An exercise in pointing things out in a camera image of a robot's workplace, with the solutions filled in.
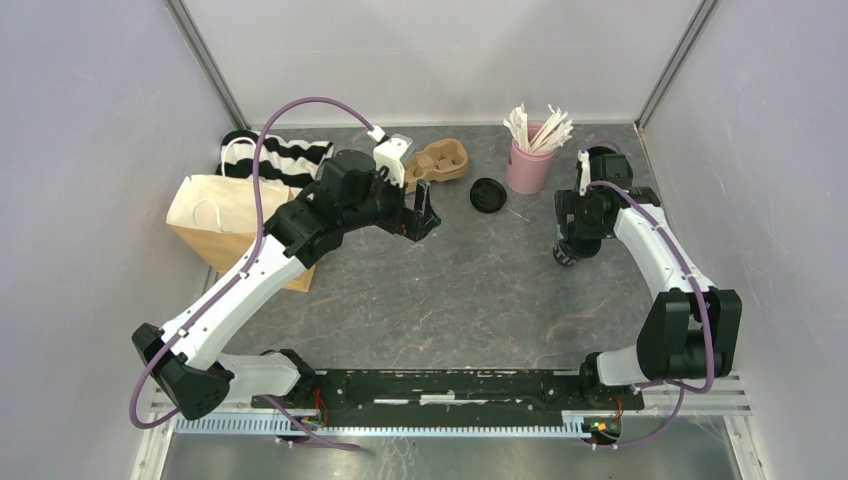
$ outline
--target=black lid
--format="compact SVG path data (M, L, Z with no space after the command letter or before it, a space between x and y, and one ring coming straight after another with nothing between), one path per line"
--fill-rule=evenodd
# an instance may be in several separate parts
M471 205L483 213L495 213L506 203L506 189L491 178L479 178L471 186Z

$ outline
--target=gray floor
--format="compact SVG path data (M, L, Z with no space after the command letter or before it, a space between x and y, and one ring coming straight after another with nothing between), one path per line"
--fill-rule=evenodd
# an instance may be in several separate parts
M376 228L353 232L318 265L309 293L282 291L236 334L228 353L293 348L317 368L576 368L587 353L632 344L651 304L627 250L605 242L594 259L565 269L551 257L553 192L572 188L576 152L612 140L636 184L654 186L629 125L585 125L560 149L546 189L510 193L485 215L468 200L480 177L503 182L511 138L502 126L391 129L417 150L460 140L465 177L435 184L442 225L414 244ZM283 131L370 151L362 129Z
M630 418L625 439L660 420ZM264 436L176 435L163 479L740 479L721 418L680 418L650 442L591 453L570 439L345 438L364 452L289 449Z

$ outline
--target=pink container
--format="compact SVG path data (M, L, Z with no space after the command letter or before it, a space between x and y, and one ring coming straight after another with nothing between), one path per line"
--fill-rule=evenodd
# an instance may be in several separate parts
M541 128L541 123L528 122L528 140L532 140ZM545 181L554 163L555 153L556 149L542 155L527 153L518 148L518 144L513 140L512 149L509 151L509 166L506 168L506 184L514 191L525 195L539 193L545 188Z

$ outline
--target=brown paper bag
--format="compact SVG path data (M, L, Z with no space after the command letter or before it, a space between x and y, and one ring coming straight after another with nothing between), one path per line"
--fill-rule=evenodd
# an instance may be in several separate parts
M277 207L294 198L289 187L261 182L262 213L267 221ZM183 180L166 223L218 273L229 271L256 238L253 181L218 175ZM313 266L283 288L309 291Z

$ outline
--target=white wall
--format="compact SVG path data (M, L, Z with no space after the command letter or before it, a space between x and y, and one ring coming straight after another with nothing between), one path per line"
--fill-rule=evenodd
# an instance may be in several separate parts
M743 298L775 478L844 478L848 6L721 2L647 128L676 231Z
M631 121L698 0L186 0L247 119L303 96L381 123L496 123L527 102ZM353 124L310 106L279 125Z
M199 292L164 224L230 128L160 0L4 2L0 477L127 478L130 334Z

